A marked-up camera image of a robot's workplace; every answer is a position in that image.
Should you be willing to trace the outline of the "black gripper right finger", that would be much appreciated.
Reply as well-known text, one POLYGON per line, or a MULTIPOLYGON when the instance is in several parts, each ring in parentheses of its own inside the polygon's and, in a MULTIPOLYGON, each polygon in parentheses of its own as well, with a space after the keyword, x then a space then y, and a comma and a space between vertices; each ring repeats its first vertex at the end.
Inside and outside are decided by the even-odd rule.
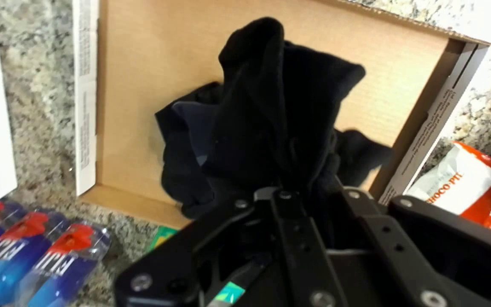
POLYGON ((411 196, 358 189, 300 200, 341 307, 491 307, 491 230, 411 196))

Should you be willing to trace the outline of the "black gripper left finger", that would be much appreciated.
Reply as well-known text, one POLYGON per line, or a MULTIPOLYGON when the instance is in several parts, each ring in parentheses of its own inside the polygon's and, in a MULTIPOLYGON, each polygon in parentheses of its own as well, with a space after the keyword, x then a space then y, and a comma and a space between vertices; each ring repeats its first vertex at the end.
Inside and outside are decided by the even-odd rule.
POLYGON ((292 307, 280 205, 286 189, 261 189, 191 222, 114 280, 116 307, 210 307, 228 283, 230 307, 292 307))

